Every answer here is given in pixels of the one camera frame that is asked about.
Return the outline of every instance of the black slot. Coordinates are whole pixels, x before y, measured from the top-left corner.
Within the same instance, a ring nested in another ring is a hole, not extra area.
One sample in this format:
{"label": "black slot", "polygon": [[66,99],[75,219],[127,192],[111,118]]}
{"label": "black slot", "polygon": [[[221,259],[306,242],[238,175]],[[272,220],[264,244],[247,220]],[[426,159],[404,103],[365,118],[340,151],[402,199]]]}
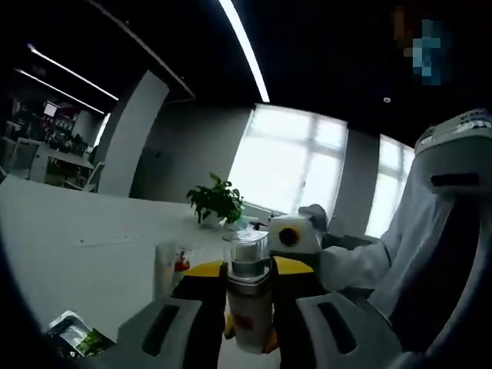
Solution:
{"label": "black slot", "polygon": [[461,175],[433,175],[430,181],[436,187],[442,186],[477,186],[477,173],[463,173]]}
{"label": "black slot", "polygon": [[337,349],[341,354],[348,354],[355,350],[357,343],[345,320],[338,312],[337,308],[330,302],[324,302],[318,305],[326,322],[330,326],[331,333],[337,343]]}
{"label": "black slot", "polygon": [[141,346],[141,349],[145,353],[151,356],[158,356],[161,353],[161,347],[166,334],[178,311],[179,307],[174,305],[165,305],[163,307],[152,324],[151,329],[148,330],[144,343]]}

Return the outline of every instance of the window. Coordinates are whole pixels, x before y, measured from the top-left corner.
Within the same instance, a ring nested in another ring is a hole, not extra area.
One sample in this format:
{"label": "window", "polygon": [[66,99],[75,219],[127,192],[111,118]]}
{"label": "window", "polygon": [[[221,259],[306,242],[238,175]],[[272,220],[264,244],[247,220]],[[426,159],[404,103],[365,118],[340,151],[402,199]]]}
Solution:
{"label": "window", "polygon": [[389,137],[381,136],[376,191],[366,234],[379,238],[390,226],[400,204],[408,173],[414,160],[414,149]]}
{"label": "window", "polygon": [[229,180],[252,205],[283,213],[320,204],[329,214],[340,180],[347,126],[306,111],[257,105]]}

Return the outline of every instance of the potted plant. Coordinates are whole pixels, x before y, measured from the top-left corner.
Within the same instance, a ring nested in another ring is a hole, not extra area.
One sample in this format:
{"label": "potted plant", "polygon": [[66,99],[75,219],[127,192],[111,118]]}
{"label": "potted plant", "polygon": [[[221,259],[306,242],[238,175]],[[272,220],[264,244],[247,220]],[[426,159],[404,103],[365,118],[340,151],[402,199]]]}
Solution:
{"label": "potted plant", "polygon": [[215,226],[225,219],[226,223],[234,223],[241,216],[243,198],[237,188],[231,189],[230,181],[223,181],[218,175],[210,173],[214,180],[211,188],[194,186],[186,194],[197,216],[198,223],[206,221],[205,226]]}

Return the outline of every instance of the green packet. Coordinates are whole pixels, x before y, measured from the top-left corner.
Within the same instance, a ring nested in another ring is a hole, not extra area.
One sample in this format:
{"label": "green packet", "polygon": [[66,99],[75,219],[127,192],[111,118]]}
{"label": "green packet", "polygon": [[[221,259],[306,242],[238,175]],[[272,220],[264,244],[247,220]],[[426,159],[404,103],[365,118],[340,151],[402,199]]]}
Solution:
{"label": "green packet", "polygon": [[80,315],[70,310],[50,323],[45,337],[62,357],[95,356],[115,345],[101,332],[90,328]]}

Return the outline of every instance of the computer monitor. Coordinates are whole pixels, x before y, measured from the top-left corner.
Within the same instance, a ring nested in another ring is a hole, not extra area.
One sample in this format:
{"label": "computer monitor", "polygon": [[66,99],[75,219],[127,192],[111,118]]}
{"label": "computer monitor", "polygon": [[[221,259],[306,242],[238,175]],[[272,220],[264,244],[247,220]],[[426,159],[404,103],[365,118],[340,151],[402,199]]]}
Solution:
{"label": "computer monitor", "polygon": [[54,117],[57,108],[58,108],[58,106],[52,104],[51,102],[46,102],[45,115],[48,115],[50,117]]}

